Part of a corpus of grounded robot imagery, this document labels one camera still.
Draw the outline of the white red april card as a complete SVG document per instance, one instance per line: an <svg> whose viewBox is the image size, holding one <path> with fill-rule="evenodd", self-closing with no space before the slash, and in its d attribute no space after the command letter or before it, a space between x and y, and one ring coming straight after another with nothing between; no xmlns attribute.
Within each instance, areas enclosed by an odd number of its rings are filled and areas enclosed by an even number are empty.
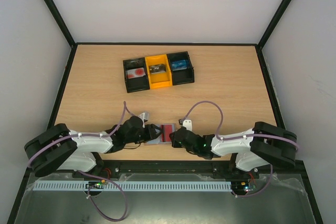
<svg viewBox="0 0 336 224"><path fill-rule="evenodd" d="M163 124L162 128L162 143L170 143L170 134L174 131L175 126L174 124Z"/></svg>

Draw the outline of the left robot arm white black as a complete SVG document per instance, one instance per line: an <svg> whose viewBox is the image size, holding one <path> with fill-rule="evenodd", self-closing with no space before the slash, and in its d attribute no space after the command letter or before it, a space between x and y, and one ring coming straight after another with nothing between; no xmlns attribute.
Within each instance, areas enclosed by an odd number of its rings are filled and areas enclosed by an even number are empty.
<svg viewBox="0 0 336 224"><path fill-rule="evenodd" d="M60 123L25 144L28 167L37 177L57 170L89 172L99 166L98 154L121 151L127 144L142 144L160 137L161 127L145 124L139 116L131 116L122 124L99 133L76 132Z"/></svg>

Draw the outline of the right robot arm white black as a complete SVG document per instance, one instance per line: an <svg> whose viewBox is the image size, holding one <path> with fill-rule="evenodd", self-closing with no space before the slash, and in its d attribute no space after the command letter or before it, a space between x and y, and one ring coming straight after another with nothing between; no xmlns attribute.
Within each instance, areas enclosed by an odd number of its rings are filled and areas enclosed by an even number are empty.
<svg viewBox="0 0 336 224"><path fill-rule="evenodd" d="M292 169L299 149L295 133L266 122L256 122L243 132L219 136L200 136L183 126L171 133L170 139L173 147L184 148L206 160L236 154L235 161L229 164L229 172L236 178L265 165Z"/></svg>

